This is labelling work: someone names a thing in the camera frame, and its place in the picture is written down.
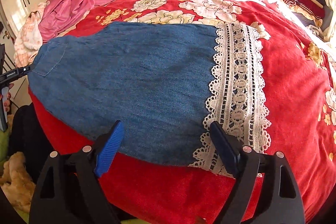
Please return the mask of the left hand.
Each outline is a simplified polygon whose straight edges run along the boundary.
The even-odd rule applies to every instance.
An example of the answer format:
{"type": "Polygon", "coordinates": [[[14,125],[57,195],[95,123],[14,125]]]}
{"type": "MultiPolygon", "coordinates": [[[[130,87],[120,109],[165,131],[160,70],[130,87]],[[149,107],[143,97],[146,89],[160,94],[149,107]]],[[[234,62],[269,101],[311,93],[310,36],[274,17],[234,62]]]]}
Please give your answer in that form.
{"type": "MultiPolygon", "coordinates": [[[[14,84],[9,84],[9,90],[12,89],[14,86],[14,84]]],[[[6,99],[3,101],[3,108],[5,110],[5,112],[10,112],[10,105],[11,105],[11,102],[10,102],[10,99],[11,99],[11,93],[8,91],[7,94],[6,94],[6,99]]]]}

